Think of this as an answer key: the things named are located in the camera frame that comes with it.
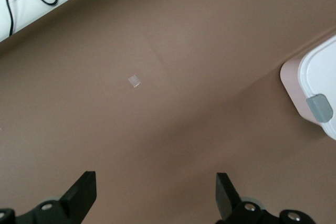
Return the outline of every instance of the plastic container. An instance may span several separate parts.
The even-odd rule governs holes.
[[[299,114],[336,140],[336,36],[287,61],[280,77]]]

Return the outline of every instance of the screw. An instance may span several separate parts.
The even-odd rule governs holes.
[[[245,204],[245,209],[249,210],[249,211],[255,211],[256,207],[254,205],[252,205],[251,203],[247,203],[247,204]]]
[[[50,204],[50,203],[45,204],[45,205],[43,205],[43,206],[41,207],[42,210],[48,210],[48,209],[50,209],[50,208],[52,208],[52,204]]]
[[[298,214],[296,214],[295,212],[289,212],[288,213],[288,218],[291,220],[296,220],[296,221],[300,221],[301,218]]]

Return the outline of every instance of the small transparent square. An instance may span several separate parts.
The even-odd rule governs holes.
[[[141,83],[136,75],[131,76],[130,78],[128,78],[128,80],[130,81],[130,83],[133,85],[134,88]]]

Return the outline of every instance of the gray latch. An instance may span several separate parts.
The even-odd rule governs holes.
[[[333,110],[324,94],[317,94],[307,98],[307,103],[318,122],[327,123],[330,121],[333,116]]]

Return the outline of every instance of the black metal bracket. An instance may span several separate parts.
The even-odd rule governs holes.
[[[217,173],[216,202],[222,217],[216,224],[316,224],[304,212],[283,210],[277,218],[256,203],[242,201],[226,173]]]
[[[85,172],[59,200],[43,202],[17,217],[13,209],[0,209],[0,224],[81,224],[96,197],[96,173]]]

